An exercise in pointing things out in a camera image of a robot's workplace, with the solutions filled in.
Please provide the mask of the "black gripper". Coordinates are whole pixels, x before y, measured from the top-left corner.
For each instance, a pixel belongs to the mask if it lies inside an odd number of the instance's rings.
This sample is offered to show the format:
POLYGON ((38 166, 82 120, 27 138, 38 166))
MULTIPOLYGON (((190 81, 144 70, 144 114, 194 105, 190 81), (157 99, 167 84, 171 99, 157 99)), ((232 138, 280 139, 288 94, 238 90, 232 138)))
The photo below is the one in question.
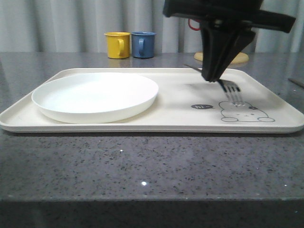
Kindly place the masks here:
POLYGON ((289 33, 295 18, 261 10, 262 3, 261 0, 166 0, 163 14, 166 17, 202 21, 202 76, 206 81, 215 82, 219 81, 232 60, 253 41, 256 34, 247 29, 234 33, 206 20, 245 22, 250 27, 289 33))

